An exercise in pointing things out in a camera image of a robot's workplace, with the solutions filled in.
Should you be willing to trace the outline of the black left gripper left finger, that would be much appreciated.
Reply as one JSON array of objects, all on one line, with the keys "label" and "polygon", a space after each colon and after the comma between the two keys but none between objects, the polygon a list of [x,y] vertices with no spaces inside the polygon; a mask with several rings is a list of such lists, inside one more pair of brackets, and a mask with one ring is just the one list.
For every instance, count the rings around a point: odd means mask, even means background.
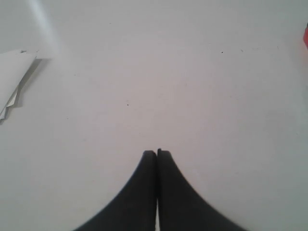
[{"label": "black left gripper left finger", "polygon": [[154,231],[156,226],[157,156],[145,151],[117,196],[77,231]]}]

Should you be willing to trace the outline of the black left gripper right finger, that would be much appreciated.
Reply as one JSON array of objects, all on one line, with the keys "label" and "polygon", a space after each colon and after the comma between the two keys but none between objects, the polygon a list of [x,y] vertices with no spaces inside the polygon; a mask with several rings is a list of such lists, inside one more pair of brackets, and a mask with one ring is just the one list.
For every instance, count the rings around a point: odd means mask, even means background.
[{"label": "black left gripper right finger", "polygon": [[169,151],[157,151],[158,213],[162,231],[243,231],[208,204],[182,175]]}]

